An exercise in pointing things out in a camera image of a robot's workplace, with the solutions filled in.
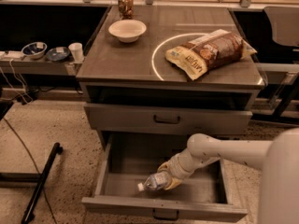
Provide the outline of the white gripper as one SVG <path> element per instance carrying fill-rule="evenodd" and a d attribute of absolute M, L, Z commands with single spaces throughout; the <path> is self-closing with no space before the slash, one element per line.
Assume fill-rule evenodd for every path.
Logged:
<path fill-rule="evenodd" d="M 157 172 L 170 172 L 173 176 L 165 190 L 174 189 L 182 183 L 183 179 L 189 178 L 197 169 L 204 168 L 218 161 L 219 158 L 195 157 L 188 149 L 184 149 L 169 161 L 162 163 Z"/>

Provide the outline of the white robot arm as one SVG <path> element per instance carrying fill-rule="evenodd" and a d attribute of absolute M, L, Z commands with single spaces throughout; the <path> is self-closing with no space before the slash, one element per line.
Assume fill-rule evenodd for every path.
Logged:
<path fill-rule="evenodd" d="M 299 224 L 299 129 L 272 141 L 219 140 L 196 133 L 187 147 L 164 162 L 159 171 L 171 176 L 170 189 L 219 159 L 234 161 L 262 172 L 258 224 Z"/>

